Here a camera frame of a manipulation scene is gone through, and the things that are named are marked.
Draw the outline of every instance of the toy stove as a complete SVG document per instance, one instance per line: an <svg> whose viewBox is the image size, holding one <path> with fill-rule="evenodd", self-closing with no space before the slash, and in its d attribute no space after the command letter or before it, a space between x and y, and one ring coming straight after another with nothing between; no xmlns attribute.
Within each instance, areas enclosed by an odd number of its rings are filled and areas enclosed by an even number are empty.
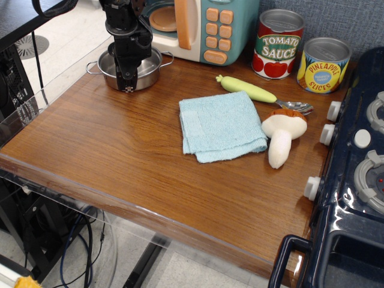
<svg viewBox="0 0 384 288"><path fill-rule="evenodd" d="M342 103L333 102L320 142L325 171L310 177L310 240L286 236L269 287L292 250L305 253L297 287L384 287L384 47L359 60Z"/></svg>

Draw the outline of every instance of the orange button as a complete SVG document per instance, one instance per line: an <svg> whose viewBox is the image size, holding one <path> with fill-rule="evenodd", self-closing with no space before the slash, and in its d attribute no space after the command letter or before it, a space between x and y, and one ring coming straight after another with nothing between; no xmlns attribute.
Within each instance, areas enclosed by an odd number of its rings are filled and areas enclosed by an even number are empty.
<svg viewBox="0 0 384 288"><path fill-rule="evenodd" d="M205 26L205 31L209 35L217 35L218 26L215 23L207 23Z"/></svg>
<svg viewBox="0 0 384 288"><path fill-rule="evenodd" d="M217 47L217 38L208 36L205 40L205 45L208 48L216 48Z"/></svg>
<svg viewBox="0 0 384 288"><path fill-rule="evenodd" d="M216 22L218 20L218 9L208 8L206 10L206 18L208 21Z"/></svg>
<svg viewBox="0 0 384 288"><path fill-rule="evenodd" d="M220 13L220 22L223 24L231 24L233 22L233 11L223 10Z"/></svg>
<svg viewBox="0 0 384 288"><path fill-rule="evenodd" d="M227 55L224 52L207 50L204 53L204 59L214 64L224 64L227 61Z"/></svg>
<svg viewBox="0 0 384 288"><path fill-rule="evenodd" d="M229 51L232 42L229 39L220 39L218 42L218 48L222 51Z"/></svg>
<svg viewBox="0 0 384 288"><path fill-rule="evenodd" d="M230 38L232 36L232 27L227 25L220 26L220 37Z"/></svg>

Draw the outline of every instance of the stainless steel saucepan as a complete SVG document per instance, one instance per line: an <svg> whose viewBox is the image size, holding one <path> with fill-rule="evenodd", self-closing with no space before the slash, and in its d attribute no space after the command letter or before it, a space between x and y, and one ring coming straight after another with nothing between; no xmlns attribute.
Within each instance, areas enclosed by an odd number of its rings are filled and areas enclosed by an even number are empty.
<svg viewBox="0 0 384 288"><path fill-rule="evenodd" d="M172 60L168 63L161 64L163 61L163 54L172 57ZM155 47L152 47L152 55L144 59L141 65L137 68L137 85L136 89L141 90L152 86L160 75L160 68L173 63L174 56L170 52L160 52ZM97 62L100 72L91 72L89 66ZM90 62L86 65L86 71L92 75L104 75L105 81L108 86L119 90L116 81L116 66L113 56L109 55L108 51L104 51L98 61Z"/></svg>

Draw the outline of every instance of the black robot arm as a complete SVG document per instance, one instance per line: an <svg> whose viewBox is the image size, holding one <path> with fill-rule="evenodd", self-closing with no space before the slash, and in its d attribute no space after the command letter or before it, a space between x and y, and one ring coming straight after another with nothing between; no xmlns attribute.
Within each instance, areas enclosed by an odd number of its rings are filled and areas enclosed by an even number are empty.
<svg viewBox="0 0 384 288"><path fill-rule="evenodd" d="M106 29L115 41L108 51L116 64L116 79L121 91L132 92L137 84L137 68L150 57L152 31L149 19L142 15L145 0L99 0L106 13ZM45 19L72 10L77 0L67 0L60 7L43 12L40 0L32 0L36 12Z"/></svg>

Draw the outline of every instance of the blue fabric wall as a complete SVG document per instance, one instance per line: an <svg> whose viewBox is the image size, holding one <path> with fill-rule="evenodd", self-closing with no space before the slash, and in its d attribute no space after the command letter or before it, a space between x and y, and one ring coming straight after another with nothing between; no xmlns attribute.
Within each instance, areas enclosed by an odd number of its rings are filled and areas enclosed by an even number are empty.
<svg viewBox="0 0 384 288"><path fill-rule="evenodd" d="M357 61L367 50L384 46L384 0L260 0L259 12L282 8L305 19L304 43L314 37L345 40Z"/></svg>

